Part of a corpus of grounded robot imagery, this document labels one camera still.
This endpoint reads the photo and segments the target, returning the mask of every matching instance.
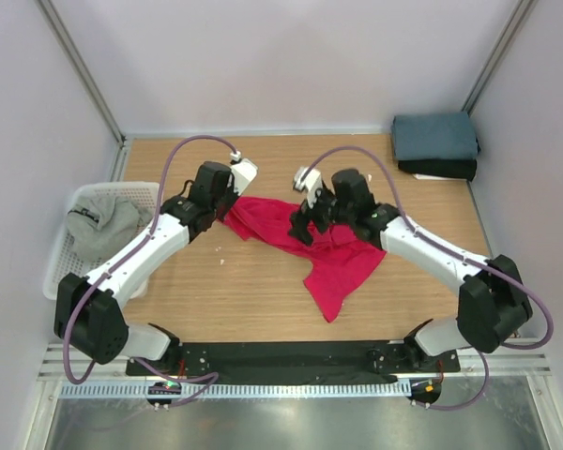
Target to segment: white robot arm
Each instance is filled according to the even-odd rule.
[[[156,220],[108,262],[85,277],[68,274],[60,282],[56,300],[54,332],[63,338],[72,310],[89,287],[117,266],[92,294],[84,313],[74,324],[71,345],[99,364],[122,354],[150,361],[166,358],[179,340],[152,324],[126,324],[121,311],[131,295],[165,260],[223,219],[236,200],[254,180],[257,167],[246,158],[230,166],[205,162],[193,180],[188,197],[183,193],[164,202]],[[137,252],[130,252],[142,241]]]
[[[365,178],[355,169],[332,176],[334,192],[326,187],[321,173],[315,169],[303,180],[306,170],[301,168],[294,178],[294,189],[305,192],[307,198],[291,217],[290,235],[309,245],[311,222],[320,233],[331,223],[346,224],[359,239],[419,266],[459,298],[458,314],[427,321],[405,338],[407,353],[415,367],[441,353],[464,347],[491,353],[530,319],[532,309],[522,292],[465,263],[489,264],[521,281],[511,259],[500,255],[490,260],[468,252],[425,231],[410,217],[407,217],[411,225],[408,226],[395,206],[375,202]],[[433,246],[429,239],[422,239],[422,234],[455,256]]]

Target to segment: table top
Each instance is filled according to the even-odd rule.
[[[388,135],[255,136],[229,140],[259,168],[245,195],[300,203],[291,189],[298,167],[329,148],[354,144],[387,163],[409,216],[451,243],[486,254],[465,181],[423,181],[398,171]],[[135,140],[126,181],[156,181],[178,140]],[[192,142],[169,170],[165,199],[193,179],[206,160],[228,163],[227,147]],[[355,167],[372,176],[378,202],[394,203],[382,172],[367,157],[340,152],[321,162],[324,180]],[[303,279],[312,264],[253,239],[242,241],[217,223],[172,256],[150,277],[148,293],[125,307],[128,322],[155,323],[187,342],[358,340],[403,338],[420,323],[454,314],[456,297],[438,280],[396,255],[387,255],[327,323]]]

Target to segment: plastic basket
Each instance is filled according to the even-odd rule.
[[[99,198],[116,196],[126,197],[135,202],[137,205],[154,211],[157,206],[158,192],[159,183],[146,183],[141,181],[86,185],[75,191],[67,210],[70,210],[80,197]],[[48,266],[48,273],[44,279],[43,291],[46,298],[56,300],[58,283],[69,272],[82,277],[90,270],[93,270],[104,263],[102,260],[97,260],[92,263],[80,260],[77,255],[71,251],[72,245],[73,236],[68,233],[65,221],[63,221],[61,229],[56,237],[56,242],[54,243],[52,256]],[[140,285],[131,298],[144,295],[147,288],[148,280]]]

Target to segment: red fabric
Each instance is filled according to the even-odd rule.
[[[288,235],[290,214],[297,209],[297,204],[279,200],[240,197],[223,223],[244,240],[253,237],[311,260],[312,271],[304,285],[326,320],[332,322],[340,313],[342,300],[363,284],[386,252],[357,240],[345,225],[320,234],[311,224],[313,243],[305,246]]]

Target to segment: white wall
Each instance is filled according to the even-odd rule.
[[[66,198],[104,180],[114,150],[34,2],[0,0],[1,450],[28,425],[52,333],[54,303],[41,281]]]
[[[563,0],[538,2],[473,118],[480,214],[493,250],[555,316],[548,354],[563,390]],[[528,331],[539,335],[537,316]]]
[[[459,110],[515,0],[54,0],[127,133]]]

